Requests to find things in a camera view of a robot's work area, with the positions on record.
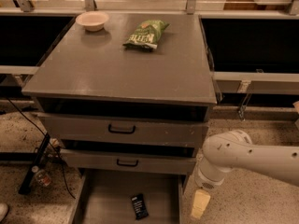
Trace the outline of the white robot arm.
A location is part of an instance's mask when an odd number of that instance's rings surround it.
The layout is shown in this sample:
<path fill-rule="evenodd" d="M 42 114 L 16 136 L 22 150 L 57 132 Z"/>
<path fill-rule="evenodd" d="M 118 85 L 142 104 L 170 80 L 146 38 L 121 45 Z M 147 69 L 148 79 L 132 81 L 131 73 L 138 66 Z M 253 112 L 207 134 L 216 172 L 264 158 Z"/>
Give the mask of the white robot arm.
<path fill-rule="evenodd" d="M 299 147 L 254 145 L 242 130 L 209 136 L 194 169 L 198 190 L 192 196 L 191 217 L 201 218 L 210 201 L 209 192 L 234 168 L 299 186 Z"/>

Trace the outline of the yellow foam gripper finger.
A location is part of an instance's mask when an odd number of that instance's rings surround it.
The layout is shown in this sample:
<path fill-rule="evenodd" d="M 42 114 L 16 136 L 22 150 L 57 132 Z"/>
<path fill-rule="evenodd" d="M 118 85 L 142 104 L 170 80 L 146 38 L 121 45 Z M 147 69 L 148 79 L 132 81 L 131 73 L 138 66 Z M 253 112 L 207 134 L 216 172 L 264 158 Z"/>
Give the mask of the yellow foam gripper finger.
<path fill-rule="evenodd" d="M 211 196 L 207 191 L 197 189 L 192 199 L 191 217 L 200 219 L 209 204 L 210 198 Z"/>

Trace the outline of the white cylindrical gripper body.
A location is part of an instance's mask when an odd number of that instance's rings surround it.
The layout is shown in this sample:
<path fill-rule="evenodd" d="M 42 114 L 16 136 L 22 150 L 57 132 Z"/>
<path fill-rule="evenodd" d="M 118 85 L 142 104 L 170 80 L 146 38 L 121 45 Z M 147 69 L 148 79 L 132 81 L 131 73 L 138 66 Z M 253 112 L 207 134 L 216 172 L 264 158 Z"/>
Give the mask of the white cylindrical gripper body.
<path fill-rule="evenodd" d="M 196 163 L 194 180 L 200 189 L 214 190 L 222 185 L 228 173 L 228 168 L 222 168 L 207 159 L 201 159 Z"/>

